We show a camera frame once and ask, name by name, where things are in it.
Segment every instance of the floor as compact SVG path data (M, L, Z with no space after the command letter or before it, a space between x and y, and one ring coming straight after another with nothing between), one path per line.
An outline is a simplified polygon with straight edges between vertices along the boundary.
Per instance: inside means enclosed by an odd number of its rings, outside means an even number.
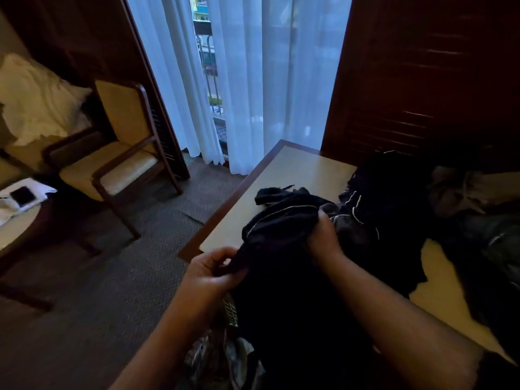
M217 129L218 139L220 141L227 142L226 126L215 123L215 127Z
M158 178L125 210L130 234L103 211L85 220L89 258L72 242L35 252L3 280L56 303L47 314L0 300L0 387L106 389L159 321L186 269L176 257L243 177L190 160L185 194Z

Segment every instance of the black jacket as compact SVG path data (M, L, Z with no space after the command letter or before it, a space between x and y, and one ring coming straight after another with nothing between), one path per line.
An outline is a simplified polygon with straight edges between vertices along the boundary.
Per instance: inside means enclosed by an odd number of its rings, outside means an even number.
M262 189L256 201L266 198L278 201L244 227L228 268L249 267L231 295L241 335L266 369L265 388L362 387L371 341L305 245L329 201L305 189Z

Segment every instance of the wooden wall panel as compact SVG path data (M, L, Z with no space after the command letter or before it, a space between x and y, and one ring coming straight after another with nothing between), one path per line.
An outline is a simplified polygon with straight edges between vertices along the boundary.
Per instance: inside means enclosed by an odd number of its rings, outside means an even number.
M322 150L359 164L374 150L506 144L518 65L520 0L353 0Z
M172 170L189 178L126 0L0 0L0 8L33 58L71 83L92 87L102 75L142 84Z

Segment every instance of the table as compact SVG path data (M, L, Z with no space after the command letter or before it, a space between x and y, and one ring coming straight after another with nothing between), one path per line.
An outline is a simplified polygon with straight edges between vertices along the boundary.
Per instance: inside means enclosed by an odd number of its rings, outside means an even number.
M0 276L20 259L17 250L37 236L48 223L52 212L50 199L38 204L0 227ZM32 308L49 311L52 304L25 294L0 281L0 295Z
M180 251L190 261L194 256L221 246L240 246L241 230L263 208L256 206L257 191L295 184L310 193L337 202L355 167L322 156L315 149L280 141ZM455 269L439 244L427 240L422 264L428 282L421 283L410 300L483 347L508 358L489 328L474 321L464 299Z

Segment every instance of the beige tabletop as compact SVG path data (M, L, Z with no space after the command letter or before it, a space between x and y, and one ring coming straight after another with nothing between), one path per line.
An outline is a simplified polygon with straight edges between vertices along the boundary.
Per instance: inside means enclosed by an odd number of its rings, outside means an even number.
M16 238L21 236L23 232L29 228L36 219L36 216L38 216L41 207L41 204L37 204L31 209L22 212L20 215L9 219L0 227L0 252L15 242Z
M294 184L296 188L305 187L311 194L337 202L355 170L352 165L284 146L204 240L200 250L207 252L225 245L242 244L243 226L263 209L254 202L259 189ZM506 357L489 328L472 320L454 267L439 244L426 240L422 264L428 281L421 283L410 299L480 345Z

